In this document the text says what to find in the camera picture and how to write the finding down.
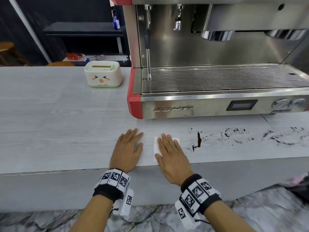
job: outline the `forearm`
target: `forearm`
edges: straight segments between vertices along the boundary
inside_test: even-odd
[[[69,232],[103,232],[112,206],[112,200],[102,195],[95,195],[91,198]]]
[[[205,210],[204,216],[216,232],[255,231],[222,201],[211,204]]]

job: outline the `stainless steel espresso machine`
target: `stainless steel espresso machine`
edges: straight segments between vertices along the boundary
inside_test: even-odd
[[[139,119],[303,112],[309,0],[112,0],[123,5]]]

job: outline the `metal grate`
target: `metal grate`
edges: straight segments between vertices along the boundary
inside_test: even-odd
[[[282,64],[188,66],[142,69],[142,94],[309,87]]]

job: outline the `black wristband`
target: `black wristband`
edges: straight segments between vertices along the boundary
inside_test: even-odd
[[[123,193],[116,187],[113,187],[109,184],[98,185],[98,187],[95,188],[95,192],[92,196],[95,195],[103,195],[106,198],[112,200],[113,202],[123,198]]]
[[[180,187],[181,192],[183,193],[193,182],[197,181],[198,179],[201,179],[201,175],[199,174],[193,174],[190,177],[188,177]]]
[[[208,197],[208,199],[206,199],[206,200],[200,205],[200,207],[198,208],[197,211],[198,211],[200,214],[203,215],[204,212],[205,212],[205,210],[206,210],[207,208],[209,208],[210,205],[212,205],[214,202],[217,202],[217,201],[220,201],[220,200],[222,200],[222,199],[220,198],[219,195],[217,195],[217,194],[211,195],[211,196]]]

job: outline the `tissue box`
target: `tissue box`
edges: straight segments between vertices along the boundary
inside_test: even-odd
[[[122,82],[120,65],[114,61],[91,61],[85,66],[85,75],[91,87],[118,87]]]

